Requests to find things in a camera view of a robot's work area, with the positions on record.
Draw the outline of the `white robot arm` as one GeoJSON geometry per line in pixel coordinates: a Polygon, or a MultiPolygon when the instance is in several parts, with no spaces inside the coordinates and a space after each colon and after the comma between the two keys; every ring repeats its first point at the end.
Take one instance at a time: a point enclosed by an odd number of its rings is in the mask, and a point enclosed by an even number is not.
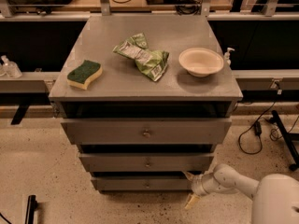
{"type": "Polygon", "coordinates": [[[183,174],[192,189],[186,209],[210,193],[228,194],[238,190],[252,200],[251,224],[299,224],[299,182],[288,175],[271,174],[257,181],[227,164],[218,164],[205,175],[187,171],[183,174]]]}

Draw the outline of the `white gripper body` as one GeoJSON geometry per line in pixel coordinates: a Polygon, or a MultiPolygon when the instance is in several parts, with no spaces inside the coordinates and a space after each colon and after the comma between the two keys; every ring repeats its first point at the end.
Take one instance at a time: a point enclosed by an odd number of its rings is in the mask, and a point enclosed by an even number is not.
{"type": "Polygon", "coordinates": [[[192,191],[197,196],[207,196],[215,189],[213,174],[195,175],[192,178],[192,191]]]}

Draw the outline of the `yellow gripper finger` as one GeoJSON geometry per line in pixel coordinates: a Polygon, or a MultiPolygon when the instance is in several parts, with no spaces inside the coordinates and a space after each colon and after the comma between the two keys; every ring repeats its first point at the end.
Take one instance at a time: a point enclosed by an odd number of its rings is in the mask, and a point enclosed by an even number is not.
{"type": "Polygon", "coordinates": [[[189,180],[189,181],[193,181],[194,179],[194,174],[190,173],[190,172],[184,172],[186,178],[189,180]]]}
{"type": "Polygon", "coordinates": [[[200,197],[194,193],[190,193],[187,197],[184,209],[190,210],[198,201],[200,200],[200,197]]]}

